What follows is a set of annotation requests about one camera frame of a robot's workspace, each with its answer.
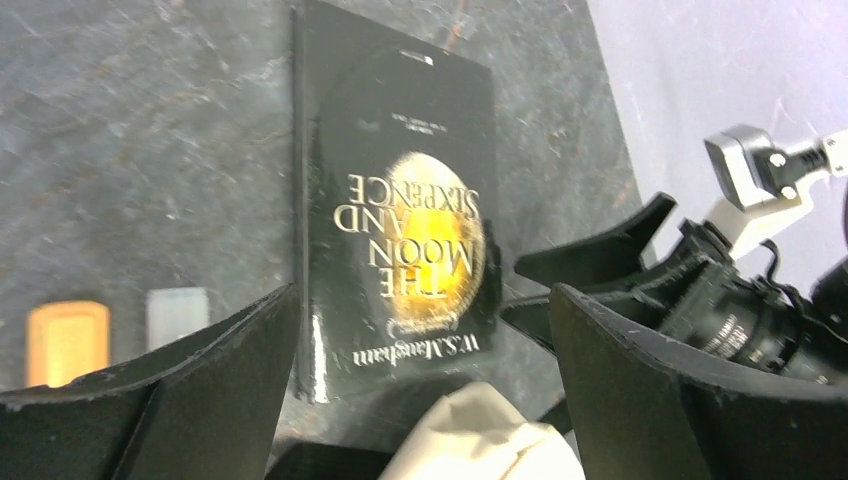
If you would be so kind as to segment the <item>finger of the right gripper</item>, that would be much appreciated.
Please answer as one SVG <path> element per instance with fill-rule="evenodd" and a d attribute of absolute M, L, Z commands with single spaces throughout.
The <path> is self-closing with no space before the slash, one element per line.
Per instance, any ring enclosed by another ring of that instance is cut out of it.
<path fill-rule="evenodd" d="M 646 270 L 642 254 L 677 202 L 655 195 L 634 215 L 615 227 L 582 240 L 520 256 L 518 275 L 550 287 L 605 284 Z"/>
<path fill-rule="evenodd" d="M 505 302 L 499 317 L 548 352 L 555 347 L 549 323 L 549 296 L 535 295 Z"/>

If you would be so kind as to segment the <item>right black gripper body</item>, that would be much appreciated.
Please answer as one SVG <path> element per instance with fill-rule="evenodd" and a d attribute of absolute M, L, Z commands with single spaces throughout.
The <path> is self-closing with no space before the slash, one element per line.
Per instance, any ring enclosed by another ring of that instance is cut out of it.
<path fill-rule="evenodd" d="M 784 292 L 769 277 L 740 277 L 713 225 L 685 221 L 680 232 L 672 258 L 694 260 L 694 273 L 656 330 L 723 360 L 783 371 L 802 337 Z"/>

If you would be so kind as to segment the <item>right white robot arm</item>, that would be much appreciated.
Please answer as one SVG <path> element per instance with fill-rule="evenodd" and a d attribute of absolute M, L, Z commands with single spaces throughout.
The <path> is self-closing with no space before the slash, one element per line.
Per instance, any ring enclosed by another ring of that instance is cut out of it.
<path fill-rule="evenodd" d="M 545 287 L 567 284 L 621 316 L 718 358 L 776 375 L 847 381 L 847 267 L 810 297 L 780 283 L 778 258 L 742 278 L 729 241 L 709 222 L 684 221 L 671 253 L 642 253 L 674 209 L 664 193 L 614 228 L 519 257 L 515 272 Z"/>

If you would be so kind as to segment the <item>black book gold emblem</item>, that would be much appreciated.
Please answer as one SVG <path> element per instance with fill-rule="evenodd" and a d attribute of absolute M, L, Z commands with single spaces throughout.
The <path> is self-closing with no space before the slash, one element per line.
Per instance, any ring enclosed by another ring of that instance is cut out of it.
<path fill-rule="evenodd" d="M 501 301 L 489 68 L 324 1 L 294 28 L 298 394 L 490 359 Z"/>

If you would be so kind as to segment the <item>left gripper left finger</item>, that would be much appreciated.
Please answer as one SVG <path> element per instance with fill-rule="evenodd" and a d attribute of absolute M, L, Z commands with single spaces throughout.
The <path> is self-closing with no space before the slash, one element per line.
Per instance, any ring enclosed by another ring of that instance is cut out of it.
<path fill-rule="evenodd" d="M 301 301 L 274 290 L 134 360 L 1 396 L 5 479 L 259 479 L 293 365 Z"/>

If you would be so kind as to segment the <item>cream canvas backpack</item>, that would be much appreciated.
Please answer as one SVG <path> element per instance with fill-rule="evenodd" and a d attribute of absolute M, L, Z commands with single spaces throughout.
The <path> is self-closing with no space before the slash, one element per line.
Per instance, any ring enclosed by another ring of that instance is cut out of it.
<path fill-rule="evenodd" d="M 578 457 L 551 424 L 526 419 L 492 385 L 471 382 L 422 416 L 385 480 L 584 480 Z"/>

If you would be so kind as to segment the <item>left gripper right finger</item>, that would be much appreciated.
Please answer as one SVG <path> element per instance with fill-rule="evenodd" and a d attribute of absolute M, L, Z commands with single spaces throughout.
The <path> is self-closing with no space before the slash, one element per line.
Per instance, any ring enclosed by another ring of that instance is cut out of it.
<path fill-rule="evenodd" d="M 843 479 L 847 392 L 725 361 L 566 286 L 550 328 L 590 479 Z"/>

